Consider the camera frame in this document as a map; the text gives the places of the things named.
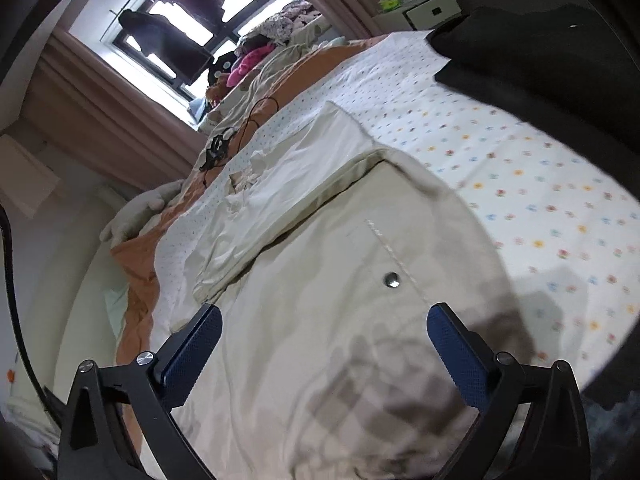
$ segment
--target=green object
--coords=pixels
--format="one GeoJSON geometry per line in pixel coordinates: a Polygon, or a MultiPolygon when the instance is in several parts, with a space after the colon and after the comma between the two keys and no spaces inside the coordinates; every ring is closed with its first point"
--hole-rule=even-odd
{"type": "Polygon", "coordinates": [[[383,12],[389,12],[400,7],[400,0],[380,0],[378,3],[383,12]]]}

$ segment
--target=black blanket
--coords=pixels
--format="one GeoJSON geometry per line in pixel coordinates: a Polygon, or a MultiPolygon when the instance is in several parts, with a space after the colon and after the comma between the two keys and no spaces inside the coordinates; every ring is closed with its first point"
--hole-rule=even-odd
{"type": "Polygon", "coordinates": [[[481,7],[427,40],[452,60],[436,81],[533,124],[639,195],[640,72],[595,12],[481,7]]]}

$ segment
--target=orange fabric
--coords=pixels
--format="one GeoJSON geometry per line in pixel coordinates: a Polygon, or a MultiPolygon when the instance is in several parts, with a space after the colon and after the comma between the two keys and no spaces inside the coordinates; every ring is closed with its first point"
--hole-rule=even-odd
{"type": "MultiPolygon", "coordinates": [[[[252,110],[248,111],[249,115],[243,126],[229,142],[227,157],[220,162],[219,166],[207,171],[201,178],[194,179],[180,202],[165,209],[159,224],[151,231],[123,242],[111,250],[111,255],[122,266],[129,281],[128,305],[124,316],[125,327],[116,351],[117,364],[128,364],[140,352],[149,349],[153,328],[152,313],[160,294],[160,286],[154,270],[156,245],[169,226],[202,196],[206,189],[205,182],[208,186],[215,180],[225,164],[247,145],[258,127],[341,62],[377,44],[382,39],[382,37],[373,38],[347,46],[316,50],[293,64],[273,84],[268,98],[259,101],[252,110]]],[[[123,418],[132,443],[140,452],[142,432],[129,406],[124,410],[123,418]]]]}

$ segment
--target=beige headboard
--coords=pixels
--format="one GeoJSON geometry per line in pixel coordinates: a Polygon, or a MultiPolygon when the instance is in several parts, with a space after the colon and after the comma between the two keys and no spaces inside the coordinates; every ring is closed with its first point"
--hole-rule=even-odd
{"type": "MultiPolygon", "coordinates": [[[[66,402],[76,368],[84,359],[113,364],[116,340],[104,291],[126,285],[126,277],[98,234],[126,201],[99,187],[63,235],[20,324],[31,365],[43,386],[66,402]]],[[[54,432],[21,362],[7,402],[18,421],[54,432]]]]}

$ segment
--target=stuffed animal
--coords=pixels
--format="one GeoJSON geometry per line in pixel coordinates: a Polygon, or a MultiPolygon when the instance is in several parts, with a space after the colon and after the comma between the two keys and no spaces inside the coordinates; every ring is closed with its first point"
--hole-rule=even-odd
{"type": "Polygon", "coordinates": [[[231,88],[226,86],[226,80],[229,78],[229,74],[220,74],[215,86],[210,86],[205,92],[205,97],[211,106],[216,106],[226,95],[231,92],[231,88]]]}
{"type": "Polygon", "coordinates": [[[165,204],[182,189],[183,180],[163,184],[151,191],[139,194],[125,205],[100,233],[100,241],[111,240],[111,248],[135,238],[153,215],[162,211],[165,204]]]}

